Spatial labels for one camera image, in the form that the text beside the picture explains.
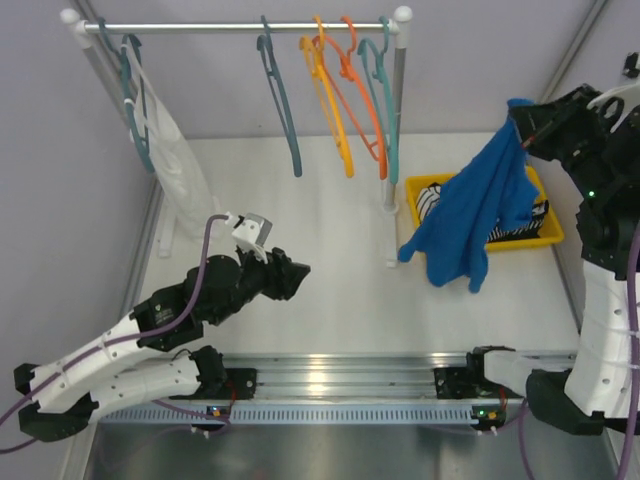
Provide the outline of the blue tank top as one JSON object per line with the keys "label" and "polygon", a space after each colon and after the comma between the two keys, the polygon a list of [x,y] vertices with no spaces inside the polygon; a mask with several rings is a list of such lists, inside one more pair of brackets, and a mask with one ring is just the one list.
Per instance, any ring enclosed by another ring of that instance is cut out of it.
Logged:
{"label": "blue tank top", "polygon": [[437,204],[397,254],[406,263],[426,256],[426,277],[436,287],[469,279],[480,292],[489,270],[486,243],[496,228],[510,231],[532,220],[539,190],[526,173],[526,152],[507,116],[488,143],[441,186]]}

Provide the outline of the slate blue hanger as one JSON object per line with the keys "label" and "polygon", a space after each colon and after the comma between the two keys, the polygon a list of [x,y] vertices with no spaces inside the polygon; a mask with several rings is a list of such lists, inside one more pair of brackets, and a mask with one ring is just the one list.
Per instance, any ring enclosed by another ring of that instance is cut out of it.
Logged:
{"label": "slate blue hanger", "polygon": [[263,30],[257,37],[256,49],[260,54],[274,106],[287,142],[291,156],[293,175],[296,178],[300,178],[303,175],[303,168],[298,137],[288,101],[286,87],[275,57],[271,38],[271,28],[264,15],[260,17],[260,21],[262,23]]}

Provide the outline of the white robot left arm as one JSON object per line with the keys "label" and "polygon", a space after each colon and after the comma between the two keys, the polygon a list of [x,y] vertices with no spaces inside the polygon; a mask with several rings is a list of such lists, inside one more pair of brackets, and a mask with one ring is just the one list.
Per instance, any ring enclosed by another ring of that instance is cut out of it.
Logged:
{"label": "white robot left arm", "polygon": [[55,442],[130,406],[166,397],[216,398],[229,385],[222,354],[187,344],[259,295],[291,299],[310,271],[279,248],[265,259],[244,251],[202,259],[183,282],[156,291],[76,352],[16,367],[15,388],[26,399],[17,409],[21,432]]}

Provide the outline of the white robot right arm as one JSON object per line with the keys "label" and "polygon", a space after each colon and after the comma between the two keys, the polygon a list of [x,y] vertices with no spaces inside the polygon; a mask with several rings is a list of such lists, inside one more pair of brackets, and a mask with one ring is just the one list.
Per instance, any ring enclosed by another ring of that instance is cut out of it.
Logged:
{"label": "white robot right arm", "polygon": [[525,398],[536,419],[573,435],[639,432],[637,94],[637,85],[601,92],[583,84],[509,111],[524,149],[559,161],[582,196],[579,348],[572,367],[548,369],[512,348],[477,347],[467,355],[466,382],[483,397],[502,386]]}

